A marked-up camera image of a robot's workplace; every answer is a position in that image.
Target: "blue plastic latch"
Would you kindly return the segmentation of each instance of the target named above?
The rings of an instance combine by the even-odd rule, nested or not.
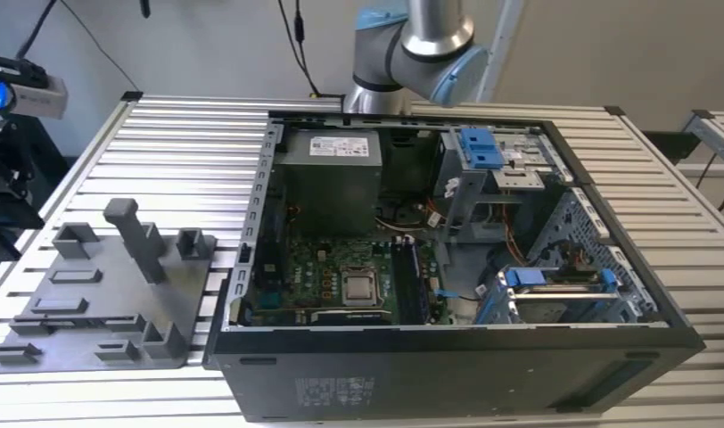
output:
[[[516,273],[516,269],[508,269],[508,272],[505,272],[505,280],[508,281],[509,287],[517,287],[518,286],[518,274]]]
[[[457,292],[450,292],[448,290],[442,290],[441,288],[438,290],[434,290],[433,294],[436,294],[437,296],[441,296],[441,297],[446,297],[446,298],[457,298],[457,297],[460,297],[460,294]]]
[[[602,292],[616,292],[620,286],[620,280],[610,269],[602,269],[600,271],[600,277],[602,278]]]
[[[485,128],[462,128],[460,145],[473,169],[501,169],[505,158],[497,147],[494,136]]]
[[[513,275],[516,285],[510,284],[510,273]],[[548,281],[544,277],[541,269],[533,267],[513,268],[508,271],[505,276],[510,287],[533,287],[536,285],[546,285]]]

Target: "slotted aluminum surface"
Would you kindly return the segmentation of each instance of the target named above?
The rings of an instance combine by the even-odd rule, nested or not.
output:
[[[219,281],[235,260],[262,129],[269,110],[337,109],[337,102],[325,100],[158,96],[117,107],[43,208],[46,229],[22,236],[23,259],[0,266],[0,341],[6,321],[24,308],[55,257],[50,245],[55,227],[63,221],[89,221],[99,233],[114,233],[101,214],[103,206],[111,197],[131,196],[138,199],[141,220],[155,221],[162,233],[198,226],[219,239],[190,364],[177,370],[0,375],[0,422],[81,428],[86,424],[246,425],[222,376],[201,367],[201,349]],[[445,110],[415,103],[413,109],[418,115],[549,119],[556,123],[696,324],[708,350],[602,417],[529,422],[506,418],[365,421],[323,426],[689,428],[712,424],[724,428],[724,218],[664,156],[630,122],[601,108],[473,104]]]
[[[694,114],[686,125],[686,131],[700,137],[724,160],[724,111],[704,111]]]

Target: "label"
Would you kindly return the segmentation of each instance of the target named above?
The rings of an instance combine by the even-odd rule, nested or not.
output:
[[[428,221],[428,224],[430,227],[437,227],[438,226],[438,222],[441,221],[442,219],[442,216],[438,212],[433,212],[432,213],[432,216],[429,217],[429,221]]]
[[[369,156],[367,139],[346,136],[315,136],[310,142],[310,156]]]
[[[295,394],[302,407],[361,407],[370,404],[374,377],[299,377]]]
[[[524,159],[524,155],[514,150],[506,150],[505,152],[502,152],[502,156],[505,157],[506,160]]]

